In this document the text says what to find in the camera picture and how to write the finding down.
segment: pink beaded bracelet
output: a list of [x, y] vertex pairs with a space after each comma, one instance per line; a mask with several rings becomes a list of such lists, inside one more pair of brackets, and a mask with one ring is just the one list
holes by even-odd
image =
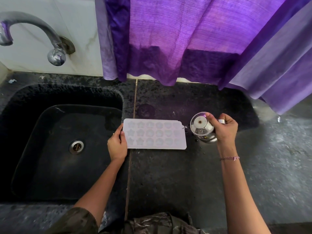
[[220, 158], [220, 161], [223, 159], [233, 159], [235, 161], [236, 159], [239, 159], [239, 157], [238, 156], [237, 157], [223, 157], [223, 158]]

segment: white silicone mold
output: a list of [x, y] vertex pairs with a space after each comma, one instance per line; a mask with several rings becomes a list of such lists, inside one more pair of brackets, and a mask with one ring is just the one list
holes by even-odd
[[125, 119], [129, 149], [186, 149], [184, 126], [179, 121]]

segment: faucet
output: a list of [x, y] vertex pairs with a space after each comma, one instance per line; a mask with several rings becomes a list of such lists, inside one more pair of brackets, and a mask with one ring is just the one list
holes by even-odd
[[20, 11], [8, 11], [0, 13], [0, 45], [10, 46], [13, 39], [10, 34], [10, 26], [17, 23], [32, 24], [42, 29], [50, 39], [54, 49], [49, 51], [49, 62], [55, 66], [61, 66], [66, 61], [66, 54], [75, 52], [74, 44], [67, 38], [59, 36], [51, 26], [34, 15]]

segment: hand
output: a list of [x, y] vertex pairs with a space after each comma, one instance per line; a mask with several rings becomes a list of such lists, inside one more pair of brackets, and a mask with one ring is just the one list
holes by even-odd
[[127, 156], [128, 146], [126, 138], [124, 136], [124, 132], [121, 131], [122, 127], [123, 123], [117, 128], [112, 137], [109, 138], [109, 140], [107, 141], [107, 146], [108, 152], [111, 156], [111, 161], [117, 160], [123, 163], [125, 157]]
[[235, 146], [235, 137], [238, 127], [237, 122], [232, 117], [224, 113], [220, 115], [219, 119], [225, 120], [225, 124], [218, 122], [218, 120], [208, 112], [206, 112], [206, 117], [216, 129], [218, 147], [220, 145]]

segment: dark green sleeve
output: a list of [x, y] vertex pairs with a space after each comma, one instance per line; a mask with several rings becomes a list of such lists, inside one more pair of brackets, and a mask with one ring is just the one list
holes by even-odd
[[45, 234], [97, 234], [98, 226], [93, 215], [83, 208], [68, 210]]

